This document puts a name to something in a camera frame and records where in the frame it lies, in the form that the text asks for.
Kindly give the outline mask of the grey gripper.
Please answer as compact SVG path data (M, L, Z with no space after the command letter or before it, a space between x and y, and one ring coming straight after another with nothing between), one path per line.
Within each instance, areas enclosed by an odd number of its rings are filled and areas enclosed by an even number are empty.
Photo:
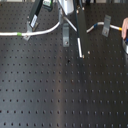
M42 2L43 2L43 6L48 11L51 11L53 9L54 1L57 1L58 10L61 14L68 15L75 10L78 52L79 52L79 57L84 58L84 54L82 50L82 41L83 41L82 28L81 28L82 23L80 21L81 14L82 14L81 8L83 8L82 0L35 0L29 15L29 25L31 27L35 26L36 20L38 18L38 14L42 7Z

